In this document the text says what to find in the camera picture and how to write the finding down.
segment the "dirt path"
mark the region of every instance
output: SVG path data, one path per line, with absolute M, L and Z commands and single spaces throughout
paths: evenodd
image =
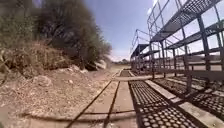
M 67 128 L 137 128 L 135 117 L 127 82 L 111 82 Z

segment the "metal frame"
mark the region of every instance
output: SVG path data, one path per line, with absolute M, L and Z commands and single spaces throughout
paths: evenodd
M 136 30 L 137 34 L 135 34 L 133 39 L 136 40 L 136 35 L 137 40 L 141 39 L 138 36 L 138 32 L 149 36 L 149 40 L 147 40 L 149 43 L 147 44 L 147 46 L 149 46 L 149 51 L 141 55 L 139 52 L 139 55 L 143 56 L 143 58 L 148 56 L 149 60 L 142 61 L 142 63 L 149 63 L 149 71 L 153 78 L 155 78 L 156 73 L 163 73 L 164 77 L 166 77 L 167 73 L 174 73 L 175 76 L 184 74 L 187 77 L 187 93 L 191 91 L 192 77 L 205 79 L 207 86 L 209 86 L 211 81 L 222 81 L 224 83 L 224 19 L 220 19 L 219 12 L 216 8 L 216 4 L 220 1 L 221 0 L 187 0 L 185 3 L 181 3 L 180 0 L 175 0 L 176 4 L 173 5 L 173 7 L 177 8 L 177 12 L 166 23 L 164 22 L 163 11 L 171 0 L 167 0 L 162 7 L 159 1 L 153 7 L 152 13 L 147 20 L 149 34 Z M 215 9 L 218 21 L 209 27 L 205 27 L 202 14 L 210 8 Z M 158 26 L 158 20 L 162 21 L 162 27 Z M 184 27 L 193 20 L 198 21 L 200 31 L 187 37 Z M 179 30 L 182 32 L 183 39 L 179 39 L 174 35 Z M 208 37 L 213 35 L 217 37 L 218 47 L 209 49 Z M 177 42 L 170 41 L 168 38 L 171 36 L 177 39 Z M 188 45 L 190 43 L 195 43 L 197 40 L 202 40 L 203 51 L 191 53 Z M 179 50 L 184 51 L 184 55 L 179 55 Z M 167 52 L 171 52 L 172 57 L 168 57 Z M 210 53 L 214 52 L 220 53 L 219 62 L 211 62 Z M 190 62 L 190 57 L 198 55 L 204 55 L 205 63 Z M 182 67 L 178 66 L 181 64 L 179 62 L 180 58 L 182 58 Z M 211 67 L 214 65 L 221 66 L 221 70 L 211 71 Z M 195 70 L 196 66 L 205 66 L 205 70 Z

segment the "stone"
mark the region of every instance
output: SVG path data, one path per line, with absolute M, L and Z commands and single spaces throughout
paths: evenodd
M 50 85 L 52 85 L 52 81 L 50 78 L 48 78 L 47 76 L 36 76 L 33 78 L 33 83 L 40 85 L 40 86 L 44 86 L 44 87 L 48 87 Z
M 68 82 L 69 82 L 70 84 L 73 84 L 73 83 L 74 83 L 72 80 L 69 80 Z

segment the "rock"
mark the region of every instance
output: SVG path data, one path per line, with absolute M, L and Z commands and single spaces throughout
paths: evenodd
M 59 72 L 65 72 L 65 69 L 59 69 Z
M 77 67 L 76 65 L 72 65 L 71 68 L 74 69 L 74 70 L 77 70 L 77 71 L 80 70 L 79 67 Z
M 81 72 L 81 73 L 87 73 L 87 72 L 88 72 L 88 70 L 83 69 L 83 70 L 81 70 L 80 72 Z
M 70 84 L 73 84 L 73 83 L 74 83 L 72 80 L 69 80 L 68 82 L 69 82 Z
M 33 83 L 40 86 L 44 86 L 44 87 L 48 87 L 52 85 L 51 79 L 48 78 L 47 76 L 42 76 L 42 75 L 34 77 Z
M 73 69 L 72 68 L 68 68 L 67 70 L 70 71 L 70 72 L 73 72 Z
M 98 69 L 106 69 L 107 63 L 104 60 L 100 60 L 99 62 L 95 62 L 95 65 Z

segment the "sandy ground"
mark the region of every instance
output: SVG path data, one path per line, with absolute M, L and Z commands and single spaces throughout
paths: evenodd
M 9 113 L 18 115 L 21 113 L 21 109 L 16 112 L 11 111 L 15 111 L 15 108 L 19 107 L 13 109 L 3 105 L 0 107 L 0 121 L 5 125 L 14 123 L 12 119 L 20 120 L 20 123 L 6 125 L 6 128 L 224 127 L 224 92 L 213 88 L 204 89 L 201 81 L 198 82 L 194 79 L 192 93 L 185 94 L 186 85 L 184 85 L 183 77 L 181 79 L 179 77 L 164 79 L 158 75 L 157 79 L 151 80 L 150 76 L 136 77 L 128 70 L 120 72 L 121 69 L 116 67 L 108 71 L 88 74 L 88 77 L 94 79 L 81 77 L 87 82 L 78 81 L 81 74 L 77 75 L 77 73 L 73 73 L 76 75 L 76 79 L 69 78 L 71 72 L 66 72 L 69 74 L 66 77 L 64 73 L 59 75 L 58 72 L 48 75 L 49 78 L 54 78 L 53 84 L 57 85 L 57 88 L 60 87 L 60 90 L 69 86 L 69 84 L 65 84 L 61 87 L 56 84 L 59 82 L 59 78 L 62 79 L 62 76 L 63 79 L 67 78 L 66 81 L 76 80 L 76 84 L 89 83 L 91 87 L 78 88 L 74 82 L 70 86 L 75 86 L 75 88 L 69 88 L 74 91 L 67 90 L 67 95 L 59 94 L 57 91 L 54 92 L 56 95 L 52 95 L 52 93 L 44 95 L 51 96 L 49 99 L 45 99 L 48 107 L 40 109 L 39 107 L 45 104 L 37 104 L 40 106 L 29 107 L 28 110 L 23 111 L 23 113 L 26 112 L 23 116 L 16 116 L 17 118 L 12 118 Z

